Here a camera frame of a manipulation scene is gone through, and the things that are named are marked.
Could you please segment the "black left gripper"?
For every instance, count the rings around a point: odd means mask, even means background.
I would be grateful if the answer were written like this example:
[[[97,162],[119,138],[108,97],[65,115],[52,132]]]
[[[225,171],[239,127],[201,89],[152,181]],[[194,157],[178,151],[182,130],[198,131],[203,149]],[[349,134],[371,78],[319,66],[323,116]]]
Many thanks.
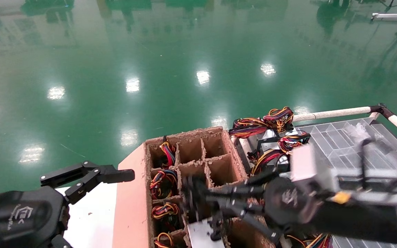
[[[100,183],[132,182],[132,169],[80,162],[41,176],[38,190],[0,193],[0,248],[72,248],[63,237],[76,204]],[[65,196],[55,190],[75,182]]]

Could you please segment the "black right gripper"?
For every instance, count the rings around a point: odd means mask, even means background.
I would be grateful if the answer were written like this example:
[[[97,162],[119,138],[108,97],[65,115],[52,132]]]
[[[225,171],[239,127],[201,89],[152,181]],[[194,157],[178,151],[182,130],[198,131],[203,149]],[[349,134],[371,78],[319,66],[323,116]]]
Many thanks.
[[[204,206],[217,208],[210,222],[212,241],[226,235],[227,223],[232,218],[241,219],[272,244],[279,243],[282,233],[289,231],[321,233],[323,226],[316,220],[322,206],[317,196],[321,189],[315,180],[292,182],[279,177],[277,172],[262,172],[222,187],[208,187],[203,176],[183,177],[187,210],[201,211]],[[265,207],[249,199],[263,199]],[[263,215],[267,225],[259,219]]]

